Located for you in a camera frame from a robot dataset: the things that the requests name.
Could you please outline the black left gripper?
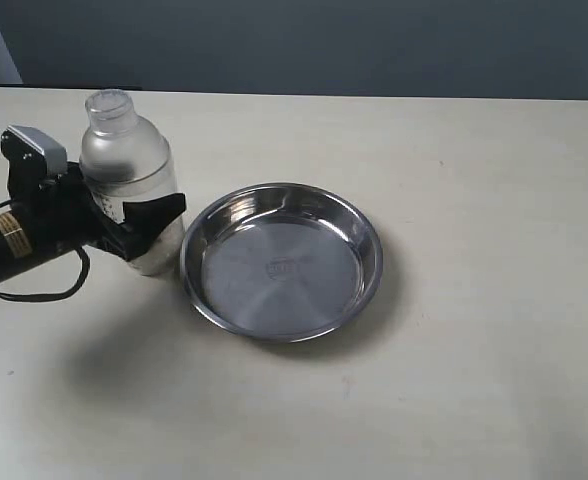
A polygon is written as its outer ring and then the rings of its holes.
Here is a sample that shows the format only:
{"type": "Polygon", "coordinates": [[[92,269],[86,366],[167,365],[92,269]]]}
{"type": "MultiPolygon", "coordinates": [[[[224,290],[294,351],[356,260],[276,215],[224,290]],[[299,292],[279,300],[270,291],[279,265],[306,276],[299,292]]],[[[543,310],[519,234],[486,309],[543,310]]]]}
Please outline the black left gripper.
{"type": "Polygon", "coordinates": [[[0,150],[8,161],[10,211],[0,215],[0,232],[11,249],[73,249],[92,246],[122,260],[146,254],[161,233],[186,211],[183,193],[144,202],[125,202],[116,223],[96,204],[77,162],[48,177],[44,162],[27,154],[5,129],[0,150]]]}

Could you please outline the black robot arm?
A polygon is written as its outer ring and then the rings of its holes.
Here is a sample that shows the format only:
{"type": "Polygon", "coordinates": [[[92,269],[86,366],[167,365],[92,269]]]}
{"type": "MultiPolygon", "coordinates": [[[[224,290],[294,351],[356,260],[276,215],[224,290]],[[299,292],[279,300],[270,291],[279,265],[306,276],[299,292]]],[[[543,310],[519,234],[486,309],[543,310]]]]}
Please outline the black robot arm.
{"type": "Polygon", "coordinates": [[[80,290],[90,270],[85,249],[93,247],[125,261],[147,253],[162,230],[186,209],[182,193],[128,202],[116,222],[92,197],[80,166],[43,131],[8,126],[0,150],[9,164],[9,197],[0,203],[0,283],[76,252],[81,270],[74,285],[59,293],[10,294],[10,302],[44,303],[67,299],[80,290]]]}

